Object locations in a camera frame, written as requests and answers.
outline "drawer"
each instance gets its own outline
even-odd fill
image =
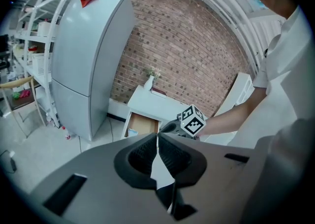
[[[138,135],[147,133],[158,133],[160,121],[130,112],[124,126],[121,139],[128,136],[128,129],[139,132]]]

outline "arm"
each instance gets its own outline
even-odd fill
[[[265,88],[255,88],[252,95],[244,103],[221,115],[207,119],[207,125],[198,135],[212,135],[237,131],[265,97]]]

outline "black baseboard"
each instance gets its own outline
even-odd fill
[[[107,116],[110,117],[110,118],[113,118],[113,119],[115,119],[117,121],[121,121],[121,122],[124,122],[124,123],[126,122],[126,119],[124,119],[122,117],[119,117],[119,116],[112,115],[110,113],[107,113]]]

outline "black cable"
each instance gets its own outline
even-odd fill
[[[10,154],[10,152],[9,152],[8,150],[5,150],[4,152],[2,152],[2,153],[0,154],[0,158],[1,158],[2,155],[3,155],[4,153],[6,153],[6,152],[8,152],[8,153]],[[13,172],[12,172],[12,171],[7,171],[7,170],[4,169],[4,168],[2,168],[2,169],[3,169],[6,173],[14,174],[14,173],[16,172],[16,165],[15,165],[15,161],[12,159],[12,157],[10,157],[10,163],[11,163]]]
[[[79,137],[79,142],[80,142],[80,153],[82,153],[82,150],[81,150],[81,138],[80,138],[80,136],[78,136]]]
[[[110,124],[110,130],[112,132],[112,143],[114,142],[114,135],[113,135],[113,128],[112,128],[112,122],[110,121],[110,118],[108,117],[109,124]]]

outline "shirt sleeve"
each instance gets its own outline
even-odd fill
[[[267,88],[268,86],[268,77],[266,72],[266,58],[261,62],[259,72],[253,81],[252,85],[256,88]]]

